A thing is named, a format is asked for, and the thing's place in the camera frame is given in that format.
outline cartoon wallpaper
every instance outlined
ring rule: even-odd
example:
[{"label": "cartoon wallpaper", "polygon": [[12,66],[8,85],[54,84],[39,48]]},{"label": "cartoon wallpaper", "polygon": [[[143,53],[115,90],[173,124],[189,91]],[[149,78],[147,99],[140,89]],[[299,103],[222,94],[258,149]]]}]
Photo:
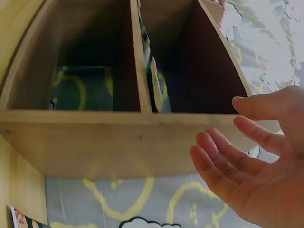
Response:
[{"label": "cartoon wallpaper", "polygon": [[[304,86],[303,0],[229,0],[218,27],[253,94]],[[94,69],[92,74],[98,71],[101,78],[94,80],[105,83],[100,93],[109,93],[111,98],[111,79],[104,69]],[[78,80],[71,79],[70,73],[66,70],[58,81]],[[164,77],[157,76],[165,105]],[[60,108],[59,90],[56,96],[54,103]],[[87,107],[84,101],[75,105],[74,109]],[[91,105],[99,107],[98,102]],[[106,105],[111,109],[111,102]],[[257,227],[242,221],[197,174],[114,181],[48,178],[46,195],[52,228]]]}]

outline green object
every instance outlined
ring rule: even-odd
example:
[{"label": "green object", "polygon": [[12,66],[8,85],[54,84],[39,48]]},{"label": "green object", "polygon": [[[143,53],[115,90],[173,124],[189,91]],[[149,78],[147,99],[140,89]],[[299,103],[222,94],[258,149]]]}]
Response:
[{"label": "green object", "polygon": [[265,81],[265,73],[264,73],[264,74],[261,74],[260,79],[261,79],[262,82]]}]

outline wooden shelf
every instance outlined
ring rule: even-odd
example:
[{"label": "wooden shelf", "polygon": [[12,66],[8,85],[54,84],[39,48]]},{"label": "wooden shelf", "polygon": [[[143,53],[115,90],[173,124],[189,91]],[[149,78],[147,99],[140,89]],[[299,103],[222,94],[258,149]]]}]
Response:
[{"label": "wooden shelf", "polygon": [[[194,172],[189,149],[196,133],[212,127],[243,150],[254,147],[232,124],[232,97],[250,91],[205,4],[142,0],[142,19],[172,113],[152,113],[137,0],[46,0],[40,9],[3,88],[0,131],[43,175]],[[99,64],[113,68],[114,111],[46,110],[57,65]]]}]

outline wooden divider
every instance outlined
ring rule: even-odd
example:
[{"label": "wooden divider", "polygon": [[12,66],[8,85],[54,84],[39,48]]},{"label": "wooden divider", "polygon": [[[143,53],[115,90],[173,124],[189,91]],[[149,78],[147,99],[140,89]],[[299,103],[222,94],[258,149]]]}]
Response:
[{"label": "wooden divider", "polygon": [[137,0],[130,1],[131,25],[133,36],[133,58],[135,59],[137,86],[142,113],[152,113],[146,67],[143,56],[143,43],[140,31]]}]

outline white cloud shape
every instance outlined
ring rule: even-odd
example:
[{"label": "white cloud shape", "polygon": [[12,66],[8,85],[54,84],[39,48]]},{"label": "white cloud shape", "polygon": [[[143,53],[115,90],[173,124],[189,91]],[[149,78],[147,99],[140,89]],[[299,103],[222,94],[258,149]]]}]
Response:
[{"label": "white cloud shape", "polygon": [[141,217],[135,217],[127,222],[122,222],[119,228],[181,228],[181,226],[177,224],[160,225],[157,222],[148,222]]},{"label": "white cloud shape", "polygon": [[241,24],[243,16],[237,11],[236,7],[228,3],[226,4],[226,11],[224,12],[222,22],[218,24],[220,31],[228,41],[235,39],[234,27]]},{"label": "white cloud shape", "polygon": [[285,12],[289,18],[300,22],[304,18],[304,1],[303,0],[289,0],[285,3]]}]

